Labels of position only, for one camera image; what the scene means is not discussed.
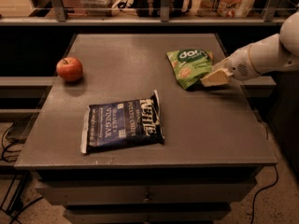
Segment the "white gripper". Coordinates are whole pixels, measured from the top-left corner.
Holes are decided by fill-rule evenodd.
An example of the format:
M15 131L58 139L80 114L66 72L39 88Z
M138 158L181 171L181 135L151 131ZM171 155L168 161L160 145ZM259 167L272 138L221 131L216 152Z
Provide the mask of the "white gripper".
M201 78L204 87L226 85L231 77L244 81L258 77L260 74L255 70L249 59L249 48L247 45L237 49L224 60L213 65L213 72Z

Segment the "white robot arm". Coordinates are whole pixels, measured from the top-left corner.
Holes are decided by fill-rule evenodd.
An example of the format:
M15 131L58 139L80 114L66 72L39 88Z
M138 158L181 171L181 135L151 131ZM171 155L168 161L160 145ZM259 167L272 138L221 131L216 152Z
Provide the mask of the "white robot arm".
M214 64L212 71L200 79L204 87L228 84L232 78L240 81L263 74L288 72L299 68L299 12L283 22L280 32L237 49Z

